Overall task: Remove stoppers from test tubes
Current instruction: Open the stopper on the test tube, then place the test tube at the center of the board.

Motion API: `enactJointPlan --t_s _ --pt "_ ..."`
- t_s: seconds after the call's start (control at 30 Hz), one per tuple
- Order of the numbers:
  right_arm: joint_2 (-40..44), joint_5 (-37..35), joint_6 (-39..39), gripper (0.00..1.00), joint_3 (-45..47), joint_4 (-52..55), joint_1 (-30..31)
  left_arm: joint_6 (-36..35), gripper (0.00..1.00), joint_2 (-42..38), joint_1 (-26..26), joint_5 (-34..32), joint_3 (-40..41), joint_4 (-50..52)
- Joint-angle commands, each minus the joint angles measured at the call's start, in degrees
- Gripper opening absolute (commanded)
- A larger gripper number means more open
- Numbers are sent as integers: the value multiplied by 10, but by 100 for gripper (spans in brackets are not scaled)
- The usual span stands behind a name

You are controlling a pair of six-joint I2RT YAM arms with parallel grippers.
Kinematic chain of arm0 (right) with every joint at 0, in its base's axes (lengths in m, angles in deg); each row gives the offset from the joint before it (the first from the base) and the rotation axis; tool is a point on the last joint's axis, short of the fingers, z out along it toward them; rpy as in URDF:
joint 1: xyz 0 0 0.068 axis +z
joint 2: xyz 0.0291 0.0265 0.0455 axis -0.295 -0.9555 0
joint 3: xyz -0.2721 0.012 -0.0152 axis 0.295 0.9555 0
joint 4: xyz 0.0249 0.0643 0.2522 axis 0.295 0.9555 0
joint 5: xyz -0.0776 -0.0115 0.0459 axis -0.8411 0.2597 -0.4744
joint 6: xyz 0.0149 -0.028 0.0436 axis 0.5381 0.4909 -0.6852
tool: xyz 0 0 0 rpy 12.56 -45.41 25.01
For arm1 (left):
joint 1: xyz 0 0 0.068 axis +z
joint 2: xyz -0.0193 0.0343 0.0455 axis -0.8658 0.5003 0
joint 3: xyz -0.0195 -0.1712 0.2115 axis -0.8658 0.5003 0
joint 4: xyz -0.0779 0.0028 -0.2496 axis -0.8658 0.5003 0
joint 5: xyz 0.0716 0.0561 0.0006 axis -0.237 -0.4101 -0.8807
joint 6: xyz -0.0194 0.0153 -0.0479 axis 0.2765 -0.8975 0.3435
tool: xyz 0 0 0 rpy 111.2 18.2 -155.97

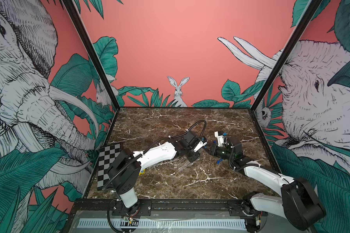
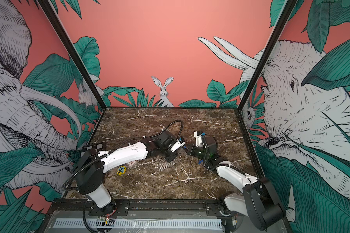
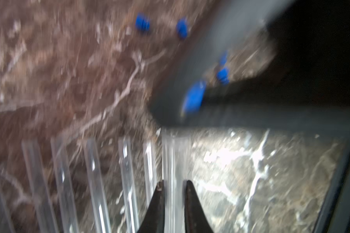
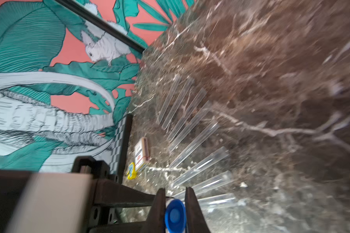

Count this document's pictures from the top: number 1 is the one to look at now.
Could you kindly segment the clear test tube blue stopper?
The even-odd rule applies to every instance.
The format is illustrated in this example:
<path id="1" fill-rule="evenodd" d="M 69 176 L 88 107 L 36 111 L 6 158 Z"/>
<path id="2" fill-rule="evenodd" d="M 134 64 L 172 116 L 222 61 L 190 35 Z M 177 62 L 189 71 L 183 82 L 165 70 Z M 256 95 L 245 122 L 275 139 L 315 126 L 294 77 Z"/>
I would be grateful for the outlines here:
<path id="1" fill-rule="evenodd" d="M 179 165 L 178 171 L 182 171 L 187 167 L 190 167 L 193 164 L 193 162 L 189 162 L 188 160 L 185 160 Z"/>

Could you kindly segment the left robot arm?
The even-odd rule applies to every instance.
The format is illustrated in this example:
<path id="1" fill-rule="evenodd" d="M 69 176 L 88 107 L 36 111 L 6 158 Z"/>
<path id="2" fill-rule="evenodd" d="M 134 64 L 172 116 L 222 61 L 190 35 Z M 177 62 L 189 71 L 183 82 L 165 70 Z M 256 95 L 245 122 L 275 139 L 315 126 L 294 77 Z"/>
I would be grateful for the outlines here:
<path id="1" fill-rule="evenodd" d="M 198 159 L 199 151 L 206 144 L 204 136 L 188 131 L 179 137 L 160 139 L 144 151 L 124 149 L 109 165 L 109 178 L 102 190 L 114 190 L 127 209 L 137 207 L 139 201 L 134 186 L 140 172 L 177 156 L 184 156 L 191 164 Z"/>

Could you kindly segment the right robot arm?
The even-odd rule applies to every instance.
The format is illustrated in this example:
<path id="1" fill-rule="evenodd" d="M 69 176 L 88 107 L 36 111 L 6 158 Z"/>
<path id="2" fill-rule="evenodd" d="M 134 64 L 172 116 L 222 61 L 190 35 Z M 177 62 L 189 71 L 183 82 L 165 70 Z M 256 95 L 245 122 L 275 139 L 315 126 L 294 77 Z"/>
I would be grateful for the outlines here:
<path id="1" fill-rule="evenodd" d="M 315 223 L 326 217 L 325 207 L 306 179 L 283 175 L 245 156 L 236 137 L 216 134 L 216 138 L 203 147 L 208 154 L 226 160 L 234 172 L 259 181 L 277 194 L 267 196 L 251 192 L 243 197 L 242 213 L 255 219 L 246 222 L 248 232 L 256 233 L 263 228 L 264 213 L 280 216 L 296 229 L 309 232 L 314 230 Z"/>

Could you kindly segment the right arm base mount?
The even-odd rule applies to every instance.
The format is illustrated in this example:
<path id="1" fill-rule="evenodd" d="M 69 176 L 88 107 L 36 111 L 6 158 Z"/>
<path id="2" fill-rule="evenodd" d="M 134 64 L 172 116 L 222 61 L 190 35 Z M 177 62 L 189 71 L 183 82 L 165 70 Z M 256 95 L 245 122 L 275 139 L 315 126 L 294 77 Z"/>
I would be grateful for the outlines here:
<path id="1" fill-rule="evenodd" d="M 227 202 L 227 208 L 230 216 L 239 216 L 241 218 L 268 216 L 267 212 L 255 210 L 251 203 L 244 200 L 230 200 Z"/>

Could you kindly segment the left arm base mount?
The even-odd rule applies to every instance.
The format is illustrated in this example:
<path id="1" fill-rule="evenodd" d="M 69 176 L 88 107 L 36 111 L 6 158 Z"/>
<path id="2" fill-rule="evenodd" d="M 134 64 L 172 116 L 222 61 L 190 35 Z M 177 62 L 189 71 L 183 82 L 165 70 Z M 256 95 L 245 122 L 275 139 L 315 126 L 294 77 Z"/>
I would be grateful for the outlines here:
<path id="1" fill-rule="evenodd" d="M 127 208 L 123 201 L 112 202 L 109 211 L 113 216 L 150 216 L 152 202 L 150 200 L 139 199 L 136 204 Z"/>

